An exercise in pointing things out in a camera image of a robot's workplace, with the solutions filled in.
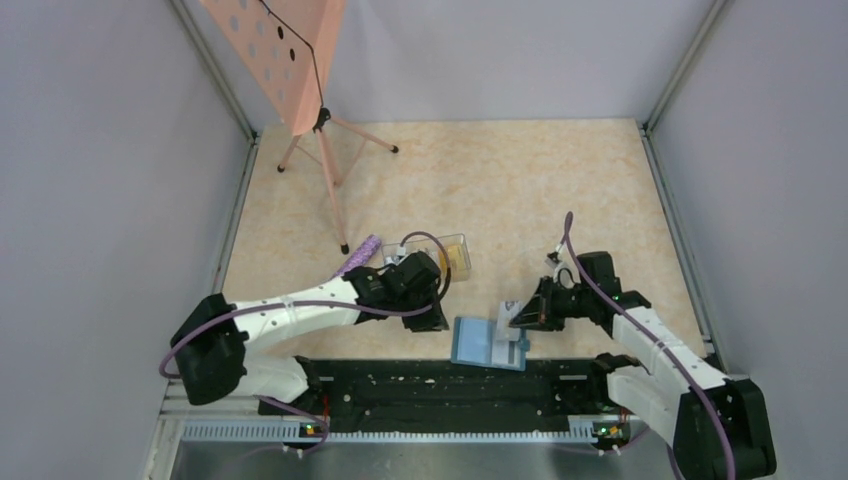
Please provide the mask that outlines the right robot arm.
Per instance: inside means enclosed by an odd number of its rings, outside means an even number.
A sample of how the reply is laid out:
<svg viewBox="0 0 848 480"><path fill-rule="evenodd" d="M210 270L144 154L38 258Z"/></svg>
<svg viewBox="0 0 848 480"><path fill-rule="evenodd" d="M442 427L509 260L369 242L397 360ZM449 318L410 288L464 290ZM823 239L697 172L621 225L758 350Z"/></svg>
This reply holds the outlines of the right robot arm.
<svg viewBox="0 0 848 480"><path fill-rule="evenodd" d="M670 450L681 479L760 479L777 459L762 390L695 354L635 290L625 291L605 251L576 258L579 280L540 279L513 328L561 331L568 319L601 327L626 353L596 356L586 397L600 412L635 414Z"/></svg>

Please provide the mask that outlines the silver credit card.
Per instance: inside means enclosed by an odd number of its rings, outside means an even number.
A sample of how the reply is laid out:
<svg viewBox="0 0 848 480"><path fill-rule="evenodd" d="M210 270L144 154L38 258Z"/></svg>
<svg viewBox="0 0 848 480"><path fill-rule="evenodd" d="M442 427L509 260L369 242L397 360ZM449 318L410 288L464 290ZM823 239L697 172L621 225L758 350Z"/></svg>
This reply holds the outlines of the silver credit card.
<svg viewBox="0 0 848 480"><path fill-rule="evenodd" d="M523 303L521 301L503 301L500 303L494 340L498 342L518 342L522 338L523 331L512 327L511 321L521 312Z"/></svg>

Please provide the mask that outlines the clear plastic card box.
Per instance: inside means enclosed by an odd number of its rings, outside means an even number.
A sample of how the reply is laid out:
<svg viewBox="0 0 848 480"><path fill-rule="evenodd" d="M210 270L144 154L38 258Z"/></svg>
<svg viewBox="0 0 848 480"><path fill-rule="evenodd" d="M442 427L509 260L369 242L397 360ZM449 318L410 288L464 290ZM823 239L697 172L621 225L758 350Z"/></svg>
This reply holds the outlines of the clear plastic card box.
<svg viewBox="0 0 848 480"><path fill-rule="evenodd" d="M388 243L388 244L384 244L383 246L390 245L390 244L398 244L398 243L399 242ZM463 270L463 271L456 271L456 270L450 269L451 273L452 273L452 282L463 282L463 281L467 281L467 280L470 279L471 270L472 270L472 262L471 262L470 255L469 255L469 252L468 252L467 239L466 239L466 236L464 234L458 233L458 234L452 234L452 235L439 236L437 238L437 242L433 241L431 238L424 236L424 235L412 235L409 239L407 239L404 242L404 244L411 251L410 254L415 253L415 252L423 252L423 253L427 254L440 267L440 270L441 270L441 273L442 273L442 278L446 277L448 269L445 270L441 267L440 259L439 259L439 253L444 251L444 248L448 245L461 244L463 246L463 249L464 249L465 259L467 261L468 268L466 270ZM381 252L381 256L382 256L382 260L383 260L382 247L380 249L380 252Z"/></svg>

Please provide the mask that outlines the blue leather card holder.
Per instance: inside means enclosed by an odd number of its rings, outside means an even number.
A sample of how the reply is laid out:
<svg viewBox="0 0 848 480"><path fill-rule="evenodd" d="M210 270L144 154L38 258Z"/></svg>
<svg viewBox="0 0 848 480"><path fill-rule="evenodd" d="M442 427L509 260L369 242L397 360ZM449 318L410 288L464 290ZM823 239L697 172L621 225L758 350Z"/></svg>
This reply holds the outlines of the blue leather card holder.
<svg viewBox="0 0 848 480"><path fill-rule="evenodd" d="M530 342L521 329L500 329L496 322L483 318L455 319L450 357L453 364L525 371L529 350Z"/></svg>

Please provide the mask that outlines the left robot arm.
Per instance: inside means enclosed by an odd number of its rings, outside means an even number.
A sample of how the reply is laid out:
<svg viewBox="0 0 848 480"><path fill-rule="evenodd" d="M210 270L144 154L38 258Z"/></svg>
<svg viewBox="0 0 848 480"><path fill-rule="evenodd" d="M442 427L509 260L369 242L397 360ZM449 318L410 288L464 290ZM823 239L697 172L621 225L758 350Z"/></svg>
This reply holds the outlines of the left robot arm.
<svg viewBox="0 0 848 480"><path fill-rule="evenodd" d="M160 365L181 381L192 406L231 395L270 397L297 413L319 404L316 375L301 356L265 356L266 349L319 330L397 317L405 329L438 332L452 279L430 255L413 252L381 268L357 266L313 288L255 301L221 293L198 302L170 340Z"/></svg>

